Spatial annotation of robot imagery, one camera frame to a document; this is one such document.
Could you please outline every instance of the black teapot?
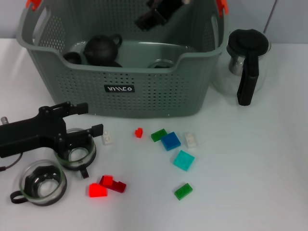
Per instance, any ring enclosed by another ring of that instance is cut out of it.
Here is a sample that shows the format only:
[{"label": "black teapot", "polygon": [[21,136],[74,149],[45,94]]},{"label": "black teapot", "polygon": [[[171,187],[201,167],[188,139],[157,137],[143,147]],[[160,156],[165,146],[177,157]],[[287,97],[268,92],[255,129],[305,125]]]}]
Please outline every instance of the black teapot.
[{"label": "black teapot", "polygon": [[97,35],[87,43],[84,49],[84,55],[89,64],[94,66],[121,67],[121,65],[115,62],[115,59],[122,42],[123,39],[118,34],[110,37]]}]

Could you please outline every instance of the basket label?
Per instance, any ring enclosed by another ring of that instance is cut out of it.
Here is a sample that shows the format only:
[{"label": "basket label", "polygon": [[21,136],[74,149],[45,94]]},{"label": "basket label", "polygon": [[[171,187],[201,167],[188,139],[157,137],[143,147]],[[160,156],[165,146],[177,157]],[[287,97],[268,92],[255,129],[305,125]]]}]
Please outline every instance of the basket label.
[{"label": "basket label", "polygon": [[134,93],[134,85],[104,85],[107,93]]}]

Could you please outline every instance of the black cable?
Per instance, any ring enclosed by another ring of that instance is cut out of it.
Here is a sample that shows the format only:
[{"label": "black cable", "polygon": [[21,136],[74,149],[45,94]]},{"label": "black cable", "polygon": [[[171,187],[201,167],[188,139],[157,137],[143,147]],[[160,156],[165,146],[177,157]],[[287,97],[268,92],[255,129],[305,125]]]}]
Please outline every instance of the black cable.
[{"label": "black cable", "polygon": [[11,165],[7,166],[7,167],[0,167],[0,172],[5,171],[11,167],[13,167],[14,165],[16,165],[18,163],[18,161],[20,161],[21,157],[23,157],[23,153],[20,153],[20,156],[18,157],[17,160],[15,160],[14,163],[12,163]]}]

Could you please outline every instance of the green lego brick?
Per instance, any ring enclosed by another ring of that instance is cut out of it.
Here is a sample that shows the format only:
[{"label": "green lego brick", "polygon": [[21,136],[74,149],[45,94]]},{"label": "green lego brick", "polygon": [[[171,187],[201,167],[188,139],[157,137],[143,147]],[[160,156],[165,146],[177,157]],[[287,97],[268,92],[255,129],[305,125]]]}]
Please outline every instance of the green lego brick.
[{"label": "green lego brick", "polygon": [[161,129],[158,132],[155,132],[151,135],[151,138],[154,142],[160,141],[161,138],[163,138],[165,135],[168,135],[165,129]]},{"label": "green lego brick", "polygon": [[189,185],[189,184],[185,184],[184,186],[182,186],[181,188],[179,188],[178,190],[176,190],[176,192],[174,193],[175,196],[178,198],[178,200],[180,201],[181,199],[183,199],[185,196],[187,196],[188,194],[190,194],[193,190],[193,188]]}]

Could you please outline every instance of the blue lego brick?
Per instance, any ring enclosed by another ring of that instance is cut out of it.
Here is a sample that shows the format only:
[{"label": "blue lego brick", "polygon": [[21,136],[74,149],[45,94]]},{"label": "blue lego brick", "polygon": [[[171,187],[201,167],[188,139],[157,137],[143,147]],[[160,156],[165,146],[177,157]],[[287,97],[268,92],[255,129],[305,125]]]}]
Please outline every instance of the blue lego brick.
[{"label": "blue lego brick", "polygon": [[167,151],[181,146],[181,142],[179,141],[177,135],[174,132],[164,136],[161,141]]},{"label": "blue lego brick", "polygon": [[195,157],[189,155],[184,151],[180,151],[177,158],[174,160],[173,164],[184,171],[188,171],[189,167],[192,165]]}]

